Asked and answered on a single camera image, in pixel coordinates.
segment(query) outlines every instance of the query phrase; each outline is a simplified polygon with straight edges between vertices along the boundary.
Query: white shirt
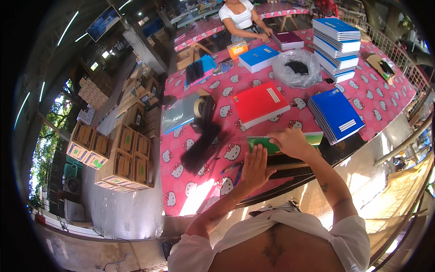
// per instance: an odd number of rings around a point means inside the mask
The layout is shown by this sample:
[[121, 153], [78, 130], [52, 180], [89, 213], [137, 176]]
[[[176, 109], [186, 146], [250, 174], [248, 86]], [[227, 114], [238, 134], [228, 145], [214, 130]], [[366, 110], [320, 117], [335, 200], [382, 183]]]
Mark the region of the white shirt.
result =
[[225, 18], [231, 18], [231, 20], [233, 20], [233, 23], [236, 25], [236, 28], [244, 29], [252, 25], [251, 10], [254, 8], [254, 5], [252, 5], [252, 3], [248, 0], [239, 1], [246, 7], [246, 10], [244, 12], [236, 15], [229, 8], [227, 8], [227, 4], [224, 4], [219, 10], [219, 17], [221, 21], [223, 21]]
[[365, 221], [361, 217], [346, 217], [328, 231], [311, 214], [270, 210], [232, 226], [214, 248], [211, 248], [210, 242], [204, 237], [183, 234], [181, 240], [172, 247], [167, 259], [169, 271], [207, 272], [217, 253], [247, 241], [277, 223], [327, 240], [346, 272], [367, 270], [370, 262], [370, 240], [365, 230]]

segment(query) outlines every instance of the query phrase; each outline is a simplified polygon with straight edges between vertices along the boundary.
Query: concrete floor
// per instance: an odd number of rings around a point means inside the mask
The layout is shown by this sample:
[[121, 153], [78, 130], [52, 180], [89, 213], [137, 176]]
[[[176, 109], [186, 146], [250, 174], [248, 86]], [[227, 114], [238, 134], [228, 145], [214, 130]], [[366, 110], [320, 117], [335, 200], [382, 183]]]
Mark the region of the concrete floor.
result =
[[[300, 29], [308, 29], [306, 22], [296, 18]], [[291, 22], [287, 21], [289, 30], [294, 30]], [[173, 47], [173, 39], [166, 47]], [[176, 54], [171, 55], [169, 75], [174, 73]], [[116, 109], [106, 117], [98, 126], [98, 130], [109, 134], [115, 123]], [[385, 177], [393, 169], [392, 161], [387, 164], [373, 167], [373, 162], [388, 153], [392, 147], [398, 146], [411, 133], [406, 116], [401, 114], [383, 133], [376, 136], [350, 159], [335, 169], [347, 182], [354, 204], [357, 209], [385, 187]], [[170, 218], [162, 216], [163, 202], [160, 178], [159, 143], [154, 139], [151, 149], [151, 161], [155, 169], [153, 180], [155, 188], [135, 193], [113, 192], [94, 185], [100, 180], [95, 170], [85, 168], [82, 174], [82, 202], [85, 206], [87, 220], [92, 220], [97, 233], [106, 238], [142, 239], [171, 237], [184, 233], [190, 218]], [[300, 201], [301, 210], [319, 217], [326, 228], [332, 225], [332, 212], [323, 196], [318, 183], [313, 180], [291, 192], [272, 198], [246, 208], [240, 208], [230, 213], [219, 227], [210, 235], [214, 245], [225, 232], [235, 223], [248, 217], [248, 212], [266, 205], [279, 205], [292, 198]]]

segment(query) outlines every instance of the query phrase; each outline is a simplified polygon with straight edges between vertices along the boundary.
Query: purple notebook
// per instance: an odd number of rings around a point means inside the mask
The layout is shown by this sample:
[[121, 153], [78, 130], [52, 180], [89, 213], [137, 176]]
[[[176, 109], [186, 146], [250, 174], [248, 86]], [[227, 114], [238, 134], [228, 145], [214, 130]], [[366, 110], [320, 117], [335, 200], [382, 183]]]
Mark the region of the purple notebook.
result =
[[278, 33], [273, 33], [275, 39], [277, 39], [281, 44], [295, 43], [295, 42], [303, 42], [298, 35], [293, 33], [292, 31], [283, 31]]

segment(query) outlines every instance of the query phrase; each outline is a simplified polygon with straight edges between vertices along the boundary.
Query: plastic bag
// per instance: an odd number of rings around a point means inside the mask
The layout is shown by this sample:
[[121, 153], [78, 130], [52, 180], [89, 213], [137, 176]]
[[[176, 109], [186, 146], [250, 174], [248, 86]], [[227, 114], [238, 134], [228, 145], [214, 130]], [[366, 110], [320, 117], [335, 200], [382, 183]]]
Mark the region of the plastic bag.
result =
[[195, 117], [193, 108], [198, 98], [198, 93], [192, 93], [175, 101], [166, 111], [163, 110], [162, 133], [167, 134], [186, 123], [192, 122]]
[[[308, 74], [295, 73], [289, 66], [286, 66], [292, 60], [305, 64]], [[322, 82], [319, 61], [313, 53], [307, 50], [294, 49], [280, 53], [272, 61], [272, 69], [275, 77], [291, 88], [305, 89]]]

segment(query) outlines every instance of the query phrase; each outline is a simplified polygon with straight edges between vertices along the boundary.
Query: pink tablecloth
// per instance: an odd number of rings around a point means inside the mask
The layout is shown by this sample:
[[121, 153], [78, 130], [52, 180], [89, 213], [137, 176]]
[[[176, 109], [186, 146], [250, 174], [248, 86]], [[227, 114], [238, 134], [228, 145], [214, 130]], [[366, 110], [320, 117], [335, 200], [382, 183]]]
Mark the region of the pink tablecloth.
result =
[[[295, 31], [295, 33], [305, 40], [306, 46], [304, 49], [313, 52], [312, 29]], [[249, 48], [262, 44], [260, 40], [255, 40], [249, 45]], [[278, 50], [273, 41], [269, 42], [268, 46]], [[363, 42], [360, 53], [366, 52], [386, 57], [372, 43]], [[228, 51], [220, 51], [212, 57], [216, 62], [219, 62], [228, 57]], [[371, 140], [394, 120], [415, 95], [414, 88], [401, 71], [397, 71], [394, 84], [390, 86], [361, 57], [355, 70], [355, 76], [351, 80], [340, 84], [322, 82], [308, 89], [286, 87], [278, 79], [274, 78], [271, 66], [251, 74], [238, 60], [235, 61], [235, 64], [234, 68], [227, 73], [212, 76], [204, 80], [203, 83], [190, 88], [184, 87], [185, 70], [169, 76], [166, 82], [165, 95], [172, 94], [177, 98], [191, 94], [200, 87], [211, 92], [217, 99], [214, 121], [220, 123], [224, 129], [232, 130], [236, 134], [235, 139], [230, 141], [220, 152], [218, 155], [220, 159], [215, 160], [215, 165], [213, 166], [209, 162], [209, 165], [205, 165], [195, 176], [184, 171], [183, 165], [180, 164], [180, 156], [199, 138], [199, 134], [195, 134], [189, 125], [185, 125], [174, 132], [162, 135], [161, 180], [166, 215], [177, 216], [196, 213], [203, 202], [213, 203], [233, 188], [237, 169], [226, 175], [220, 175], [220, 172], [227, 166], [243, 160], [243, 154], [248, 151], [246, 140], [238, 141], [237, 138], [250, 135], [266, 135], [272, 130], [291, 126], [302, 128], [303, 132], [318, 131], [319, 127], [314, 121], [314, 116], [304, 102], [304, 100], [306, 101], [307, 98], [318, 92], [328, 91], [334, 87], [343, 92], [366, 124], [359, 131], [361, 137], [366, 141]], [[287, 102], [296, 103], [298, 107], [292, 107], [290, 111], [245, 131], [240, 126], [240, 120], [231, 101], [231, 95], [268, 81], [272, 81], [281, 90]], [[251, 196], [268, 191], [288, 180], [288, 178], [270, 180]]]
[[[293, 7], [292, 4], [270, 4], [264, 3], [260, 6], [255, 6], [255, 11], [257, 11], [258, 15], [261, 19], [284, 16], [288, 14], [303, 14], [309, 13], [308, 9]], [[183, 50], [189, 45], [198, 42], [202, 39], [205, 39], [217, 32], [220, 32], [225, 29], [224, 24], [221, 22], [219, 18], [213, 19], [212, 17], [216, 17], [217, 15], [213, 15], [209, 17], [207, 22], [203, 22], [201, 20], [192, 23], [194, 27], [188, 31], [186, 36], [182, 39], [179, 39], [174, 44], [174, 49], [176, 52]]]

